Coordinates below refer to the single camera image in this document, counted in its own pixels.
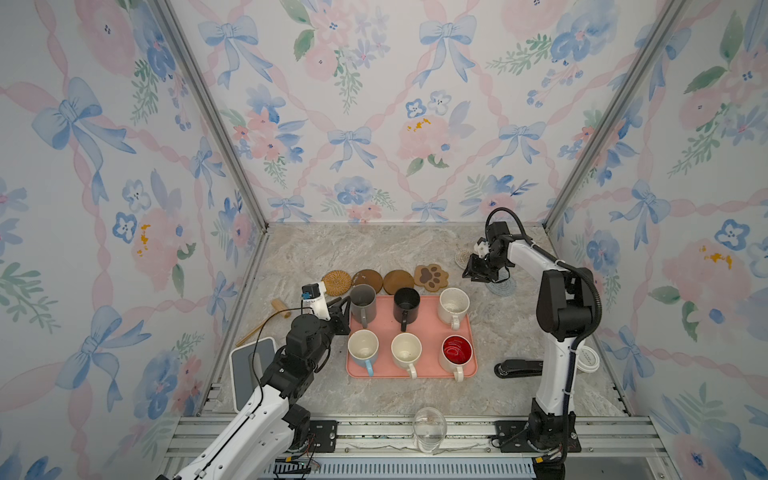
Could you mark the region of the woven rattan round coaster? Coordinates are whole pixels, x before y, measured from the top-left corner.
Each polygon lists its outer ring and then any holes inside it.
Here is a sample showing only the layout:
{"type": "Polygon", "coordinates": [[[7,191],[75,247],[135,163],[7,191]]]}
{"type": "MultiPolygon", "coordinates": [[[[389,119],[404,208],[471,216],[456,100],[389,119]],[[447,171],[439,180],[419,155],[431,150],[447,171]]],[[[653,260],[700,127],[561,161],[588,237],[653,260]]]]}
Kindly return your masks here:
{"type": "Polygon", "coordinates": [[[351,288],[352,277],[346,271],[332,270],[322,277],[322,282],[325,285],[327,295],[340,297],[351,288]]]}

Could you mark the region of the multicolour stitched round coaster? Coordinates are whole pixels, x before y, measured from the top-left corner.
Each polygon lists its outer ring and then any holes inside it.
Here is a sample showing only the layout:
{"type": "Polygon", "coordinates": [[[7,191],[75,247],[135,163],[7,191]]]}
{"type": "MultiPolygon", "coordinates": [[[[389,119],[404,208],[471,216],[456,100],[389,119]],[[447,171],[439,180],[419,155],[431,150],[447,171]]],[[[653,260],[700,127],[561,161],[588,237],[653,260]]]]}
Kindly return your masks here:
{"type": "Polygon", "coordinates": [[[454,261],[460,269],[464,270],[467,267],[471,255],[471,251],[461,250],[455,254],[454,261]]]}

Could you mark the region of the brown wooden coaster white streak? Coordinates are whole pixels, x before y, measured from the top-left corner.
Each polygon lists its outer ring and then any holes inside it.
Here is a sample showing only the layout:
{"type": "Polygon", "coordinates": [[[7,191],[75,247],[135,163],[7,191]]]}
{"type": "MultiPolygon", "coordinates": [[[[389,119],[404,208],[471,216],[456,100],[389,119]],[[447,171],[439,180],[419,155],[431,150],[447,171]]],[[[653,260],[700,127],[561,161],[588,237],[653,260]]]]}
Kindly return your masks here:
{"type": "Polygon", "coordinates": [[[363,269],[352,276],[351,285],[368,285],[378,294],[383,288],[383,276],[376,270],[363,269]]]}

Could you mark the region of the cork paw print coaster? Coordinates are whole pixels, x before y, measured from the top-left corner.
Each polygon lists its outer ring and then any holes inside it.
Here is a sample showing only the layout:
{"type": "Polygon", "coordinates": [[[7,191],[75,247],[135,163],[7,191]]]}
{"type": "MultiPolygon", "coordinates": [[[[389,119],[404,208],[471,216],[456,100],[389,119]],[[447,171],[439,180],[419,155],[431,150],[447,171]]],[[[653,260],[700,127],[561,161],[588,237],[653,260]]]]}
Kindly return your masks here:
{"type": "Polygon", "coordinates": [[[417,287],[430,293],[437,293],[449,286],[449,273],[438,264],[417,265],[413,278],[417,287]]]}

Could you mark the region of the plain brown wooden coaster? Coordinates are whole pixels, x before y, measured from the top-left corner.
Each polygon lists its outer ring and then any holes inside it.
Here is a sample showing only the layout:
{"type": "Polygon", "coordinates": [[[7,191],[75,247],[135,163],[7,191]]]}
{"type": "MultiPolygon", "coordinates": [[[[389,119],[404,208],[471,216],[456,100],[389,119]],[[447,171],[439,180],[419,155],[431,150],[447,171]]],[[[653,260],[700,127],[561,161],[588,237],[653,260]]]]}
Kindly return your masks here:
{"type": "Polygon", "coordinates": [[[394,295],[402,288],[413,288],[414,285],[412,274],[405,270],[392,270],[383,277],[383,288],[388,295],[394,295]]]}

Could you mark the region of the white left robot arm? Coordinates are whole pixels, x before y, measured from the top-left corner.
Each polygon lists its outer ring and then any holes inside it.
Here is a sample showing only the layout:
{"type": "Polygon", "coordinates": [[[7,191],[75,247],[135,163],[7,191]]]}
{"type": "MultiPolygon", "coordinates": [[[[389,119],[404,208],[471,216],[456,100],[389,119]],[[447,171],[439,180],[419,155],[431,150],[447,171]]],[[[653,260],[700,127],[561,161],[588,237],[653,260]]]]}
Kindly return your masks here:
{"type": "Polygon", "coordinates": [[[298,400],[328,362],[334,338],[350,334],[350,299],[332,300],[327,314],[317,303],[310,308],[292,321],[244,408],[176,479],[257,479],[280,455],[305,446],[311,414],[298,400]]]}

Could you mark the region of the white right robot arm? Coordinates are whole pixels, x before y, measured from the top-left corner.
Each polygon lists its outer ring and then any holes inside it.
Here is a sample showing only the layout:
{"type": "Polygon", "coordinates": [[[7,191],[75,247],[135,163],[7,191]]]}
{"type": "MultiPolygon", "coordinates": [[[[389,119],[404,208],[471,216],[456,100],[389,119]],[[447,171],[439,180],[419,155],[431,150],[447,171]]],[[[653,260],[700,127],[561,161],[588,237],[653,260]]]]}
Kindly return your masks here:
{"type": "Polygon", "coordinates": [[[539,282],[535,317],[545,334],[542,375],[532,400],[527,443],[550,459],[563,461],[570,450],[576,415],[573,384],[579,345],[599,326],[602,304],[593,276],[556,258],[505,221],[488,220],[462,276],[474,282],[497,283],[501,271],[518,267],[539,282]]]}

